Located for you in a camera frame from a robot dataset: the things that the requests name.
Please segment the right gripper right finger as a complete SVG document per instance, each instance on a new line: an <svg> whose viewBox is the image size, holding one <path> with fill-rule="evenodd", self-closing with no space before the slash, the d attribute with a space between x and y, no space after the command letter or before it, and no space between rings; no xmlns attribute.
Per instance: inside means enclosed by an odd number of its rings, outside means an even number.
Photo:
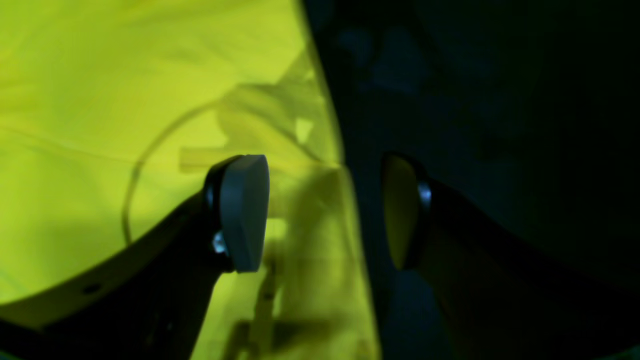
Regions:
<svg viewBox="0 0 640 360"><path fill-rule="evenodd" d="M391 260L430 287L458 360L600 360L639 348L639 297L544 258L413 157L381 157Z"/></svg>

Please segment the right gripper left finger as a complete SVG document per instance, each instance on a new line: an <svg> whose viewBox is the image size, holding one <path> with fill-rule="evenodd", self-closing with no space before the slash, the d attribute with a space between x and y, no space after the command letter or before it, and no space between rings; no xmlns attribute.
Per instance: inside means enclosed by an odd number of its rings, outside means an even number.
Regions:
<svg viewBox="0 0 640 360"><path fill-rule="evenodd" d="M201 191L125 250L2 305L1 358L188 360L219 278L261 266L269 198L265 155L212 166Z"/></svg>

